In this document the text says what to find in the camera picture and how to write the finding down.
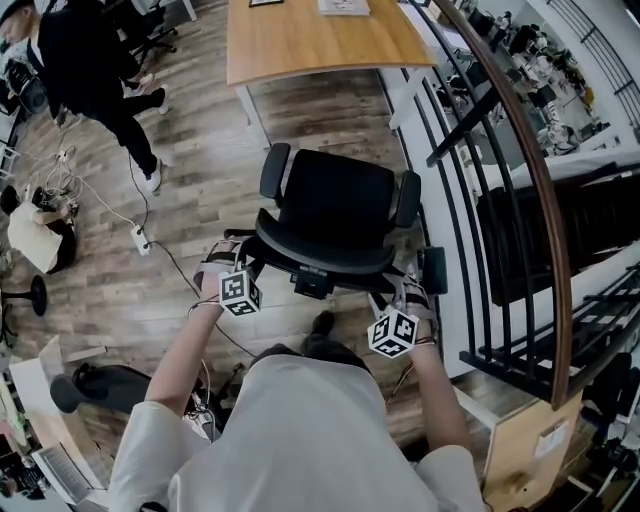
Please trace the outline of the person's left hand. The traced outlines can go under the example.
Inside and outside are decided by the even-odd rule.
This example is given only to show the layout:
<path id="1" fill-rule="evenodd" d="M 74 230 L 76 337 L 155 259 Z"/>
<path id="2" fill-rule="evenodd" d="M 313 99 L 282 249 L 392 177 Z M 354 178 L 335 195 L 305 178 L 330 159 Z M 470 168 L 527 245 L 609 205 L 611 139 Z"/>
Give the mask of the person's left hand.
<path id="1" fill-rule="evenodd" d="M 219 295 L 220 276 L 236 271 L 241 247 L 242 241 L 234 238 L 214 243 L 193 278 L 201 299 L 213 299 Z"/>

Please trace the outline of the person's right hand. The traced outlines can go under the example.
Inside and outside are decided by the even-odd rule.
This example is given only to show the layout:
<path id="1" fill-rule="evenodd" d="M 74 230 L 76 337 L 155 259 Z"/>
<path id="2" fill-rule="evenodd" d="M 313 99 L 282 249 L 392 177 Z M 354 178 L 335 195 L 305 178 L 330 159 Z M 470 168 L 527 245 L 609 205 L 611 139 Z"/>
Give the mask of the person's right hand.
<path id="1" fill-rule="evenodd" d="M 434 345 L 439 342 L 439 327 L 437 315 L 430 305 L 424 289 L 415 284 L 407 284 L 405 291 L 405 306 L 408 315 L 418 319 L 415 345 Z"/>

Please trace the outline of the black staircase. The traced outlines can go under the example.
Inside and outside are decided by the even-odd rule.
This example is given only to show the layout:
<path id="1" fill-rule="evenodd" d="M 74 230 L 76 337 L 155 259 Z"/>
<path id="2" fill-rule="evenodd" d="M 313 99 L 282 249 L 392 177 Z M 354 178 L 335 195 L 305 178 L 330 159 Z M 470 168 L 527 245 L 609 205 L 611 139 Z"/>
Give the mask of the black staircase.
<path id="1" fill-rule="evenodd" d="M 619 169 L 612 162 L 554 185 L 573 276 L 604 261 L 609 252 L 640 239 L 640 167 L 629 175 Z M 511 201 L 503 188 L 480 197 L 477 204 L 491 297 L 497 306 L 525 296 L 523 250 L 527 251 L 532 292 L 547 289 L 553 282 L 551 252 L 537 193 L 528 186 L 514 194 L 523 223 L 522 237 L 517 234 Z"/>

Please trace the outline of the person's white shirt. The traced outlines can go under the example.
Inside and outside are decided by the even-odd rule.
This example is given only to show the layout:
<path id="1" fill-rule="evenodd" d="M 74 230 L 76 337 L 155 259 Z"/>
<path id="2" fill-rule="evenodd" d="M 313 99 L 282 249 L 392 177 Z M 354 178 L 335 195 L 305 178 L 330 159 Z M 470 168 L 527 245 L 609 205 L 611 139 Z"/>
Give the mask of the person's white shirt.
<path id="1" fill-rule="evenodd" d="M 468 450 L 409 462 L 366 370 L 284 354 L 248 371 L 215 441 L 137 404 L 109 493 L 110 512 L 485 512 Z"/>

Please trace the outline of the black round stool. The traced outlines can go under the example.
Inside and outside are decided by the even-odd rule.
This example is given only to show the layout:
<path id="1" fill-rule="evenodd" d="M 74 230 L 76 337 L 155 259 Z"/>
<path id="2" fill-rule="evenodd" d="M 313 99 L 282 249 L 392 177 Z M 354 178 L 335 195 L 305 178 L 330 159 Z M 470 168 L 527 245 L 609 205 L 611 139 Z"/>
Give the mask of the black round stool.
<path id="1" fill-rule="evenodd" d="M 31 280 L 30 289 L 24 292 L 0 291 L 0 304 L 13 299 L 29 301 L 34 313 L 39 317 L 44 316 L 48 306 L 48 298 L 43 277 L 35 275 Z"/>

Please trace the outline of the person's right forearm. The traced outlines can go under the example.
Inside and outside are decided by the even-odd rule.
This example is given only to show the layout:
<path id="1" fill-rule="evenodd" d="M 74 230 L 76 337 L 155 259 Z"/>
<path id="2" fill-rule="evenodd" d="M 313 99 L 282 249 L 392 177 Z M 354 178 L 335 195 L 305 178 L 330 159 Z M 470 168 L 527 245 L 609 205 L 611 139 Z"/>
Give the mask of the person's right forearm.
<path id="1" fill-rule="evenodd" d="M 418 345 L 410 352 L 422 404 L 425 437 L 432 450 L 459 446 L 471 451 L 466 419 L 438 349 Z"/>

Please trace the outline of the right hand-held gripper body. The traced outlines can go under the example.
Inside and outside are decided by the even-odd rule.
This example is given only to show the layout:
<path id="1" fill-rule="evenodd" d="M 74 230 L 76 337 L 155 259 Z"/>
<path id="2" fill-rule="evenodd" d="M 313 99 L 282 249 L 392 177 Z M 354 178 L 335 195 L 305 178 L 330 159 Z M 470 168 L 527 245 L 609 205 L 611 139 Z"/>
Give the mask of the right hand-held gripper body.
<path id="1" fill-rule="evenodd" d="M 369 348 L 386 358 L 395 359 L 411 351 L 415 346 L 418 318 L 406 311 L 406 288 L 401 276 L 384 274 L 393 286 L 390 301 L 383 292 L 368 294 L 375 322 L 367 329 Z"/>

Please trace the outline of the person's left forearm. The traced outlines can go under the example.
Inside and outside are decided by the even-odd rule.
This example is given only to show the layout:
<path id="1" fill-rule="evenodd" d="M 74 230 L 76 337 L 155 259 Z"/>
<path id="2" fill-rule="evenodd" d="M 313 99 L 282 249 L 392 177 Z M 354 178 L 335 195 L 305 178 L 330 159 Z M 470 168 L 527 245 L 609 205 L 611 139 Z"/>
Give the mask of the person's left forearm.
<path id="1" fill-rule="evenodd" d="M 159 403 L 178 416 L 184 414 L 207 343 L 222 313 L 217 302 L 202 302 L 191 310 L 151 378 L 146 401 Z"/>

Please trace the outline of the person's right black shoe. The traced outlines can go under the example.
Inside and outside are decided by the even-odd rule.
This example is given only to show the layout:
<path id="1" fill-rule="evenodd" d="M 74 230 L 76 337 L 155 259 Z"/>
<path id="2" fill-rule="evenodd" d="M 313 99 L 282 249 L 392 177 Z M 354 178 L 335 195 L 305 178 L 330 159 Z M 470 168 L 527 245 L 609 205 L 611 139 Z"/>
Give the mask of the person's right black shoe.
<path id="1" fill-rule="evenodd" d="M 335 325 L 335 315 L 331 311 L 321 312 L 313 321 L 308 340 L 313 343 L 325 342 L 330 339 Z"/>

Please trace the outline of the black swivel chair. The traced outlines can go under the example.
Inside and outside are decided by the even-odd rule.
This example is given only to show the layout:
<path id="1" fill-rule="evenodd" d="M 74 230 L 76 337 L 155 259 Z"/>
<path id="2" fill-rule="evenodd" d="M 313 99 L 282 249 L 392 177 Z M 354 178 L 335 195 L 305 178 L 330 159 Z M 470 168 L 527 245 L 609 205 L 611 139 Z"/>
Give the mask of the black swivel chair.
<path id="1" fill-rule="evenodd" d="M 175 28 L 165 28 L 166 8 L 160 5 L 161 0 L 157 0 L 151 5 L 150 10 L 144 15 L 138 15 L 129 23 L 127 43 L 132 55 L 140 57 L 143 62 L 149 52 L 154 49 L 166 49 L 171 53 L 176 53 L 177 48 L 163 41 L 169 35 L 176 35 Z"/>

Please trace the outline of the wooden cabinet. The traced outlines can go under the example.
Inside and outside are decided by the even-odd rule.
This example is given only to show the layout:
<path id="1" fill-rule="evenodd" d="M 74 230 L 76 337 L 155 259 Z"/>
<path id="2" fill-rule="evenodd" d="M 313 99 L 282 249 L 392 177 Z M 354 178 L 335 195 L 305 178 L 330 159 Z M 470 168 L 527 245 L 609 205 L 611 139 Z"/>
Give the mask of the wooden cabinet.
<path id="1" fill-rule="evenodd" d="M 580 394 L 557 410 L 537 400 L 495 424 L 483 485 L 483 498 L 492 512 L 528 509 L 547 496 L 561 470 L 581 403 Z M 534 450 L 539 436 L 564 420 L 570 424 L 564 442 L 536 459 Z"/>

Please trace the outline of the white paper label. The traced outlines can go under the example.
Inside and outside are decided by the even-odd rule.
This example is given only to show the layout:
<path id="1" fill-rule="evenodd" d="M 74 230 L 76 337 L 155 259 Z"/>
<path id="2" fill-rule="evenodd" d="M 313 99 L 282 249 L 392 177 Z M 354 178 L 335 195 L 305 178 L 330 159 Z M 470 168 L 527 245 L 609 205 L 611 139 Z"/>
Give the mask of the white paper label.
<path id="1" fill-rule="evenodd" d="M 559 447 L 568 435 L 569 426 L 569 421 L 564 420 L 551 427 L 546 433 L 542 433 L 534 450 L 535 458 L 541 459 Z"/>

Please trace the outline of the black mesh office chair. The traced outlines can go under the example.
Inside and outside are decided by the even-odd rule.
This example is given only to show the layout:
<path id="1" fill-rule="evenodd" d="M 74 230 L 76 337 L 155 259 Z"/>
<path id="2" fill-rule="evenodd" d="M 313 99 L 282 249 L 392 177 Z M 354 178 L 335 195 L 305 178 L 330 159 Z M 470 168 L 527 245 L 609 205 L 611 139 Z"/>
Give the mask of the black mesh office chair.
<path id="1" fill-rule="evenodd" d="M 274 144 L 264 162 L 260 194 L 278 213 L 261 209 L 252 230 L 233 230 L 257 278 L 266 266 L 286 272 L 300 295 L 322 300 L 336 288 L 393 293 L 383 277 L 405 277 L 386 243 L 418 218 L 421 179 L 400 177 L 364 161 Z"/>

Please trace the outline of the wooden handrail black railing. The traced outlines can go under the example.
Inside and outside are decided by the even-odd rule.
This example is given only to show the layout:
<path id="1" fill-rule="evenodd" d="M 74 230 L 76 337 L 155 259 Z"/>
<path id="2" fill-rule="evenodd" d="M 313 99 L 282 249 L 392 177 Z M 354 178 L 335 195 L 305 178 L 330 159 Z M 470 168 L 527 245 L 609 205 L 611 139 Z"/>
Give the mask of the wooden handrail black railing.
<path id="1" fill-rule="evenodd" d="M 448 288 L 439 307 L 445 362 L 454 375 L 477 368 L 558 409 L 574 394 L 570 389 L 573 317 L 568 250 L 553 182 L 524 112 L 488 50 L 450 3 L 437 3 L 453 16 L 464 41 L 486 67 L 497 100 L 515 125 L 517 145 L 542 217 L 542 241 L 549 249 L 551 277 L 549 287 L 539 294 L 533 292 L 533 252 L 526 246 L 524 211 L 502 148 L 493 141 L 509 209 L 497 215 L 495 202 L 488 202 L 490 230 L 499 235 L 513 226 L 525 288 L 521 301 L 493 306 L 490 259 L 472 194 L 473 183 L 488 184 L 486 173 L 477 157 L 472 159 L 471 171 L 464 171 L 457 147 L 460 139 L 470 138 L 470 128 L 449 126 L 429 80 L 441 76 L 439 67 L 425 73 L 416 68 L 404 71 L 404 84 L 415 86 L 416 91 L 396 129 L 403 136 L 413 170 L 421 177 L 425 229 L 430 241 L 444 250 Z"/>

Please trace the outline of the white printed booklet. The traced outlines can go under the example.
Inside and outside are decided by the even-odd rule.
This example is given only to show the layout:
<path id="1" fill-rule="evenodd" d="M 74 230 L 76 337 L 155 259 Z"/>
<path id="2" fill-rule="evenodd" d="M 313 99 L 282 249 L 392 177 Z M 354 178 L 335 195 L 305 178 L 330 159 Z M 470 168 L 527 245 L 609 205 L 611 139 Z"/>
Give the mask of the white printed booklet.
<path id="1" fill-rule="evenodd" d="M 317 0 L 319 12 L 326 16 L 369 16 L 367 0 Z"/>

